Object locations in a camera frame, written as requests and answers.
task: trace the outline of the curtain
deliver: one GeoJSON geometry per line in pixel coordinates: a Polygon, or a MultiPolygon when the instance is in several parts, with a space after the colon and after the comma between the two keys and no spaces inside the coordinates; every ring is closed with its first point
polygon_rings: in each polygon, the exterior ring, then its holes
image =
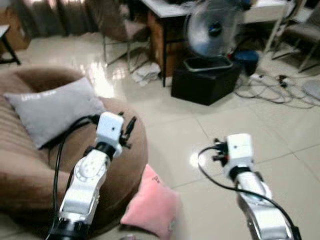
{"type": "Polygon", "coordinates": [[[97,32],[86,0],[11,0],[31,38],[97,32]]]}

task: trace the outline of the brown bean bag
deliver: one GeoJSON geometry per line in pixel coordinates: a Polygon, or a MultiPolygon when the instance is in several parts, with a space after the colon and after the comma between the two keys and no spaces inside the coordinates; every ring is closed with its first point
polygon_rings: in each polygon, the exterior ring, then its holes
{"type": "MultiPolygon", "coordinates": [[[[18,115],[3,93],[42,92],[78,80],[83,75],[60,67],[19,67],[0,73],[0,211],[25,226],[44,234],[53,217],[52,192],[54,166],[58,146],[37,150],[18,115]]],[[[132,131],[131,149],[124,149],[112,161],[100,190],[99,205],[91,227],[92,234],[105,232],[119,223],[129,201],[137,192],[141,175],[148,162],[144,125],[137,113],[126,103],[101,98],[107,111],[125,111],[126,126],[132,116],[137,121],[132,131]]],[[[74,132],[66,141],[60,163],[58,197],[65,194],[69,172],[94,145],[96,128],[88,125],[74,132]]]]}

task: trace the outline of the table leg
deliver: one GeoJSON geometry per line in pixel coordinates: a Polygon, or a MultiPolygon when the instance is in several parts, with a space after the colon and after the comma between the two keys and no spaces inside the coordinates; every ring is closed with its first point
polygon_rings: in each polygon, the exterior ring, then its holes
{"type": "Polygon", "coordinates": [[[272,32],[271,32],[271,34],[270,34],[270,36],[269,36],[268,42],[266,43],[265,49],[264,49],[264,51],[263,51],[262,58],[264,58],[265,55],[267,54],[267,52],[269,52],[270,47],[271,47],[271,44],[272,44],[272,42],[274,41],[274,38],[275,38],[275,36],[276,36],[276,33],[277,33],[277,31],[278,31],[278,28],[279,28],[281,22],[282,22],[282,17],[280,17],[280,18],[275,22],[275,24],[274,24],[274,26],[273,26],[273,29],[272,29],[272,32]]]}
{"type": "Polygon", "coordinates": [[[135,3],[134,0],[128,0],[128,8],[129,8],[129,17],[130,20],[135,20],[135,3]]]}
{"type": "Polygon", "coordinates": [[[167,24],[163,21],[163,52],[162,52],[162,85],[166,86],[166,73],[167,73],[167,24]]]}
{"type": "Polygon", "coordinates": [[[5,46],[5,48],[9,51],[9,53],[11,54],[13,60],[16,62],[16,64],[21,65],[21,62],[19,61],[15,51],[11,48],[7,38],[5,35],[2,36],[1,41],[3,42],[3,45],[5,46]]]}

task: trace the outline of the gray pillow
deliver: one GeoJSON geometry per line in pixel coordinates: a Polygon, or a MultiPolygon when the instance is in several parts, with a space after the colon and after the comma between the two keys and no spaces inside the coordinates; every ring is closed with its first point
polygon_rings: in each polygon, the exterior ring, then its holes
{"type": "Polygon", "coordinates": [[[23,94],[6,92],[4,97],[14,107],[38,149],[62,134],[80,117],[105,111],[85,77],[48,91],[23,94]]]}

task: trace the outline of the pink pillow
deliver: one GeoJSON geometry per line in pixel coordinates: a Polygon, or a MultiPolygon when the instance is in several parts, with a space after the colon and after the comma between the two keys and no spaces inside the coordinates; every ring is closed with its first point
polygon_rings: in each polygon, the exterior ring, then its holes
{"type": "Polygon", "coordinates": [[[179,207],[177,192],[165,186],[147,164],[139,191],[129,203],[120,223],[136,226],[169,240],[179,207]]]}

